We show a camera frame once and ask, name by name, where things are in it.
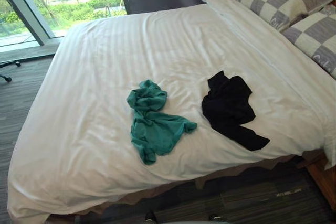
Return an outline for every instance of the white bedsheet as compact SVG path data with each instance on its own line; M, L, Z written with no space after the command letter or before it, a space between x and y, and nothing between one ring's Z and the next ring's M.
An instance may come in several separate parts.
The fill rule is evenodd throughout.
M89 22L61 43L17 140L8 210L23 223L219 169L325 148L335 160L336 82L235 0ZM252 90L245 124L270 143L248 151L202 115L207 79L224 70ZM126 98L146 79L168 92L163 112L198 124L144 165Z

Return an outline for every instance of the black shoe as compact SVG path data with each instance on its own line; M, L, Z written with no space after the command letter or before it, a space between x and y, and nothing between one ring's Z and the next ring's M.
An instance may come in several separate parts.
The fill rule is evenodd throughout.
M155 214L152 211L148 212L145 215L145 221L150 221L150 220L157 222Z
M224 222L226 219L218 216L217 214L213 214L209 216L209 221L218 221L218 222Z

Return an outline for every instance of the gray carpet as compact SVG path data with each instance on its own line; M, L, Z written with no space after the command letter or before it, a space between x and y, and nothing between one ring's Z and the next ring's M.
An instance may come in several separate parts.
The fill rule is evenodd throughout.
M13 78L12 83L0 79L0 223L10 223L7 174L15 141L50 62L44 59L0 69ZM328 203L309 174L294 168L297 161L279 164L272 171L252 168L237 177L212 180L203 190L187 183L135 206L114 205L101 216L91 213L76 222L137 223L153 209L160 223L206 220L214 212L236 224L330 223Z

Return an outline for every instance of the teal cloth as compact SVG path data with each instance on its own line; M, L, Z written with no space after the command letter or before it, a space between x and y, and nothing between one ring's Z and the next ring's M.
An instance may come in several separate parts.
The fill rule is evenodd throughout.
M134 108L132 143L142 161L151 165L156 161L156 154L169 153L183 132L193 132L197 124L178 115L158 112L166 103L167 92L151 80L141 82L139 87L127 97L127 103Z

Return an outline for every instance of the checkered pillow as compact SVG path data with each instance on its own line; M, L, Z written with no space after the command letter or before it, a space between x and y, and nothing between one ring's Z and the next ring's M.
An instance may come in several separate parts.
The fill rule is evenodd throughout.
M327 5L283 35L336 79L336 6Z
M239 0L278 31L283 31L332 0Z

